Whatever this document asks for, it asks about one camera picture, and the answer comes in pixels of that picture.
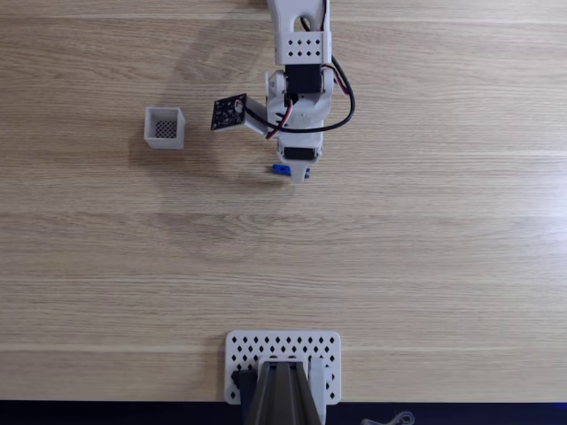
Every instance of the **red cable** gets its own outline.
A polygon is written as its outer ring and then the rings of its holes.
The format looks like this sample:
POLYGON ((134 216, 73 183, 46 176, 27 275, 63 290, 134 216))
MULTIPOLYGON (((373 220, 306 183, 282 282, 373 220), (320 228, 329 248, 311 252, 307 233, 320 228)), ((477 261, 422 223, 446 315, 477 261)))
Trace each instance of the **red cable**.
MULTIPOLYGON (((284 128, 285 123, 287 122, 287 120, 290 118, 291 116, 291 111, 293 110, 293 102, 291 101, 291 99, 288 101, 288 105, 287 105, 287 112, 285 113, 285 115, 283 116, 280 124, 278 127, 280 128, 284 128)), ((266 137, 266 140, 271 140, 275 135, 277 135, 279 133, 279 130, 274 130, 271 133, 268 134, 268 136, 266 137)))

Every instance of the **table surface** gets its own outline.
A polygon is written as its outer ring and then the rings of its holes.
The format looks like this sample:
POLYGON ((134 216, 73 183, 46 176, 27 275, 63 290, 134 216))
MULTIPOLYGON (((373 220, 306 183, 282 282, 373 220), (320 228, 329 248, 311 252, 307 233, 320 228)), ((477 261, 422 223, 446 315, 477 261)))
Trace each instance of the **table surface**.
POLYGON ((564 400, 567 3, 331 19, 358 112, 293 186, 209 131, 276 69, 263 0, 4 0, 0 398, 221 400, 225 335, 281 328, 340 333, 343 401, 564 400))

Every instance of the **circuit board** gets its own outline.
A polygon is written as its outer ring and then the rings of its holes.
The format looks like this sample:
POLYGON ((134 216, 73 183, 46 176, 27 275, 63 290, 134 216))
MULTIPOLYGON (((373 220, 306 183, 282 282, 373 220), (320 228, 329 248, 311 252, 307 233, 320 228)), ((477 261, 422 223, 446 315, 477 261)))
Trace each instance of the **circuit board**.
POLYGON ((227 97, 214 102, 211 130, 220 131, 245 123, 247 95, 227 97))

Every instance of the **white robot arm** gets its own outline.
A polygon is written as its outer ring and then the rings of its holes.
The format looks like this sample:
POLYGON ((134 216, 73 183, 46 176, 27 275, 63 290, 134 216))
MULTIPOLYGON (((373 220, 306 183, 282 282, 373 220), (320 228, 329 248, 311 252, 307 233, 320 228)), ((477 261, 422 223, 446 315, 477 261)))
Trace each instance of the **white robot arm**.
POLYGON ((352 118, 353 91, 332 56, 330 0, 268 0, 268 4, 276 32, 276 64, 285 70, 270 77, 267 73, 265 107, 247 95, 215 102, 211 129, 247 126, 275 139, 277 155, 290 167, 292 180, 302 183, 306 170, 322 157, 323 131, 352 118), (294 31, 297 19, 306 31, 294 31), (324 127, 335 82, 350 97, 351 111, 345 120, 324 127))

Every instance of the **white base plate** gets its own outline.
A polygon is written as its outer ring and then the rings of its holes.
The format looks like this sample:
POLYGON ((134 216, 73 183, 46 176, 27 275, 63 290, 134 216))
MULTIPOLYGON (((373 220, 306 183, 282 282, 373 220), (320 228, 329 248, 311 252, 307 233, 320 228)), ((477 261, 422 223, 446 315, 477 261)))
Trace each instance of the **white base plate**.
POLYGON ((294 353, 325 360, 331 370, 326 385, 325 402, 336 405, 341 399, 340 336, 322 330, 233 330, 227 335, 224 360, 224 399, 231 405, 240 404, 240 390, 232 381, 232 373, 241 369, 256 369, 261 356, 294 353))

